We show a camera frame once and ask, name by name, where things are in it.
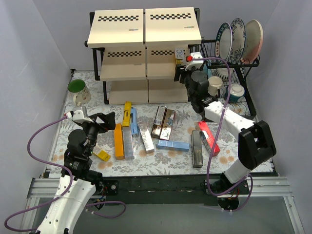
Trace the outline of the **silver striped toothpaste box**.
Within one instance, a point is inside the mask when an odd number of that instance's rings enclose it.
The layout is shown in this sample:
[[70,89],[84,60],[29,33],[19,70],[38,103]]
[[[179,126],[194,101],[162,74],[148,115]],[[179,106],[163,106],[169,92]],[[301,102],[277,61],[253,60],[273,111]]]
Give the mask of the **silver striped toothpaste box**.
[[124,157],[126,160],[134,159],[131,127],[122,127]]

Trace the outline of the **small yellow box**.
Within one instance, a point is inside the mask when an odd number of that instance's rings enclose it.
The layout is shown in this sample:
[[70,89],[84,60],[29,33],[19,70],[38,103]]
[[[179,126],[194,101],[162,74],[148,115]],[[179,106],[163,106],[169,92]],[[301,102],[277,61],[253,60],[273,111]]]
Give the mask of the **small yellow box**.
[[97,146],[93,148],[93,154],[105,162],[111,158],[107,152]]

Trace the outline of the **silver white toothpaste box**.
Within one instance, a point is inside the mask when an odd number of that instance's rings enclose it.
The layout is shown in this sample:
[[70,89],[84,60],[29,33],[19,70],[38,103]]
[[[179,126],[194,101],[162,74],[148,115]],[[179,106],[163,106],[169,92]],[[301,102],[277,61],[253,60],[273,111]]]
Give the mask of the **silver white toothpaste box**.
[[143,140],[143,144],[146,150],[146,153],[153,153],[155,151],[153,140],[151,134],[149,132],[147,123],[145,121],[141,121],[138,123],[140,134]]

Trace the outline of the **teal rimmed plate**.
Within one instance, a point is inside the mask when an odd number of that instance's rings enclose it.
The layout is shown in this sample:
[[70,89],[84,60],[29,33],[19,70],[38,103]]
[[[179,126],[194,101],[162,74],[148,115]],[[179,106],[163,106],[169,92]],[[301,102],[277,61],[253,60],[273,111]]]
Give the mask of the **teal rimmed plate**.
[[215,40],[215,56],[230,63],[233,36],[229,23],[225,22],[220,26]]

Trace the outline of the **orange RO toothpaste box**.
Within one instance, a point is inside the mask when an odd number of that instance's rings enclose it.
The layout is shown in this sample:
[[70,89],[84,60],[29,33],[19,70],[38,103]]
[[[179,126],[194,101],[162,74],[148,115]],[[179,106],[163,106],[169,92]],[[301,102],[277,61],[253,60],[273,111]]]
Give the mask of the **orange RO toothpaste box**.
[[114,142],[115,142],[115,159],[124,160],[122,125],[120,123],[116,124],[116,127],[114,129]]

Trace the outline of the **black gold toothpaste box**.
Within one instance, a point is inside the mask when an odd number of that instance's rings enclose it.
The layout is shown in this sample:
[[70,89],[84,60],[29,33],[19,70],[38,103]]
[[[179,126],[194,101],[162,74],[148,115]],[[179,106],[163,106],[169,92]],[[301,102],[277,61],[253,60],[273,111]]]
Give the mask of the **black gold toothpaste box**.
[[153,138],[160,138],[166,111],[166,106],[158,106],[151,133]]

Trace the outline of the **light blue mug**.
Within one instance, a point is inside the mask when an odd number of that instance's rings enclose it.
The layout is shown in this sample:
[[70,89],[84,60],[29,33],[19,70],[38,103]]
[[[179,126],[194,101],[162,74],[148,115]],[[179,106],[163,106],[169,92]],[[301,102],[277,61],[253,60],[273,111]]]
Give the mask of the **light blue mug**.
[[203,65],[202,71],[203,71],[208,77],[211,76],[211,70],[207,67],[206,64]]

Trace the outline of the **silver RO toothpaste box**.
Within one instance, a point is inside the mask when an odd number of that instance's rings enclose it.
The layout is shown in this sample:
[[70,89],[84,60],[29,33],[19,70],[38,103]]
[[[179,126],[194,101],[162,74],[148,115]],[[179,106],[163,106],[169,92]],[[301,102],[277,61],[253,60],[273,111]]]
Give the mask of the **silver RO toothpaste box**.
[[175,63],[176,65],[185,65],[186,62],[186,53],[182,48],[175,48]]

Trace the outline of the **yellow toothpaste box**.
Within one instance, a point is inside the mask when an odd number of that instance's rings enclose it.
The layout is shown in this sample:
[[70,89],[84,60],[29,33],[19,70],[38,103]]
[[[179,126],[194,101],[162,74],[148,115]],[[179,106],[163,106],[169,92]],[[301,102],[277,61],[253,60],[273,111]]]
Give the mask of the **yellow toothpaste box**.
[[130,125],[130,115],[131,115],[131,102],[127,101],[124,104],[124,114],[123,114],[123,121],[122,126],[123,127],[129,127]]

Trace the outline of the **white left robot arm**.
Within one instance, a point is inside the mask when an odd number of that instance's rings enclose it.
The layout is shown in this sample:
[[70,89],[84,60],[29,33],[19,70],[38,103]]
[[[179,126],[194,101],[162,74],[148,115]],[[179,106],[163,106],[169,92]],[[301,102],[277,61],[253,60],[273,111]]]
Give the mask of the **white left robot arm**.
[[102,174],[90,169],[91,155],[98,134],[116,127],[115,113],[86,116],[83,110],[70,112],[80,126],[68,136],[58,188],[53,201],[37,228],[38,234],[71,234],[87,201],[103,191]]

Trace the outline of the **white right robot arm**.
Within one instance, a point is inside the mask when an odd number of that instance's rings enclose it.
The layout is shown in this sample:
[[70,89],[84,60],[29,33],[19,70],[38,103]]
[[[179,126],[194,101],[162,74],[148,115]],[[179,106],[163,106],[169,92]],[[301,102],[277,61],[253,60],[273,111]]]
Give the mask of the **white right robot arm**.
[[215,122],[218,129],[224,128],[238,143],[238,159],[224,171],[219,180],[208,183],[210,194],[231,194],[249,173],[260,164],[276,155],[276,147],[270,127],[265,121],[254,122],[233,112],[217,98],[209,95],[206,73],[178,64],[174,80],[185,85],[188,101],[204,119]]

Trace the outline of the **dark grey toothpaste box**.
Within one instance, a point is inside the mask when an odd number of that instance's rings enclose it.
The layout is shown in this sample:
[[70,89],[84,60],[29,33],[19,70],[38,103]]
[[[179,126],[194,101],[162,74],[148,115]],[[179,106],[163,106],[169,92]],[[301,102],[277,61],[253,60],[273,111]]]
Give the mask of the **dark grey toothpaste box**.
[[203,155],[202,155],[202,140],[200,131],[193,130],[191,140],[192,140],[193,167],[201,168],[203,166]]

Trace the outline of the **pink beige plate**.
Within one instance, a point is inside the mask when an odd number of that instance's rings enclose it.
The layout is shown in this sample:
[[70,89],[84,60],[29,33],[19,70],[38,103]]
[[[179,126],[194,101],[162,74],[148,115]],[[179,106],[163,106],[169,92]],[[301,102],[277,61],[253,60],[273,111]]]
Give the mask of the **pink beige plate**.
[[263,44],[263,28],[259,21],[253,19],[245,25],[246,42],[241,61],[252,63],[259,55]]

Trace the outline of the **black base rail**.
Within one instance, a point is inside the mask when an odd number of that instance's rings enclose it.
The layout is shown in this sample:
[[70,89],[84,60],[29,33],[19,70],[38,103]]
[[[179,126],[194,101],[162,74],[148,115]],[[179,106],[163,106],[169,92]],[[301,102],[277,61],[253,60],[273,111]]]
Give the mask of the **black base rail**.
[[[276,173],[253,173],[238,186],[234,198],[292,196],[288,180]],[[215,197],[204,188],[205,175],[159,175],[105,177],[107,201],[130,204],[202,204],[217,206],[225,196]]]

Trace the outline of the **white bowl blue pattern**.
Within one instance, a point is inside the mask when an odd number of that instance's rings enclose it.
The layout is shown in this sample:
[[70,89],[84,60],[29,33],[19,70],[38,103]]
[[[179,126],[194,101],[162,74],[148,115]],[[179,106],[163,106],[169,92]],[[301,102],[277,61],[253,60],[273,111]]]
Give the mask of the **white bowl blue pattern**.
[[232,77],[233,75],[233,72],[234,72],[234,69],[233,68],[230,68],[230,75],[228,73],[228,70],[227,68],[217,68],[215,70],[215,75],[220,77],[223,81],[228,81],[229,78]]

